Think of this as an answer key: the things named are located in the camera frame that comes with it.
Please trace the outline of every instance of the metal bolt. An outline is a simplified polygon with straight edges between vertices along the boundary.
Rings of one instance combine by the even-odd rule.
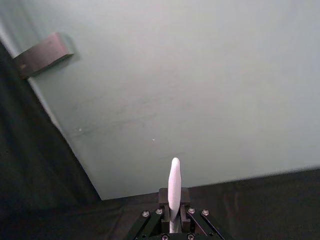
[[[201,213],[202,213],[202,215],[204,215],[204,216],[208,216],[208,215],[209,215],[209,210],[203,209]]]
[[[169,239],[169,236],[168,236],[167,234],[162,235],[161,239],[162,239],[162,240],[168,240],[168,239]]]
[[[192,233],[189,233],[187,235],[187,237],[188,237],[188,240],[194,240],[195,239],[195,235],[193,235]]]
[[[149,215],[150,215],[150,212],[149,212],[149,211],[143,211],[143,212],[142,212],[142,216],[145,217],[145,218],[146,218],[146,217],[149,217]]]
[[[162,208],[158,208],[157,210],[155,210],[155,213],[161,215],[162,214]]]
[[[189,208],[188,209],[188,213],[190,214],[194,214],[196,212],[196,210],[194,208]]]

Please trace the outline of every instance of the black tablecloth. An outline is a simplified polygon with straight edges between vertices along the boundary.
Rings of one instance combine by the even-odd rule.
[[[320,169],[189,188],[235,240],[320,238]],[[3,239],[121,240],[158,193],[38,211],[1,222]]]

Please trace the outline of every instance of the black cloth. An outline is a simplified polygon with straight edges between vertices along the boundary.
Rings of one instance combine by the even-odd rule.
[[[0,218],[100,198],[0,43]]]
[[[189,193],[191,205],[209,209],[235,240],[320,238],[319,169],[192,187]],[[158,194],[151,193],[16,215],[0,223],[0,236],[8,240],[121,240],[143,210],[157,207]]]

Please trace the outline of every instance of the screw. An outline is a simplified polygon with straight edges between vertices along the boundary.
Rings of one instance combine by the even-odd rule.
[[[145,217],[145,218],[146,218],[146,217],[149,217],[149,215],[150,215],[150,212],[149,212],[149,211],[143,211],[143,212],[142,212],[142,216]]]
[[[165,235],[162,235],[162,238],[161,238],[162,240],[168,240],[169,239],[169,236],[167,235],[167,234],[165,234]]]
[[[204,216],[208,216],[208,215],[209,215],[209,210],[203,209],[201,213],[202,213],[202,215],[204,215]]]
[[[157,210],[155,210],[155,213],[161,215],[162,214],[162,209],[158,208]]]
[[[188,213],[190,214],[194,214],[196,212],[196,210],[194,208],[189,208],[188,209]]]
[[[193,235],[192,233],[189,233],[187,235],[187,237],[188,237],[188,240],[194,240],[195,239],[195,235]]]

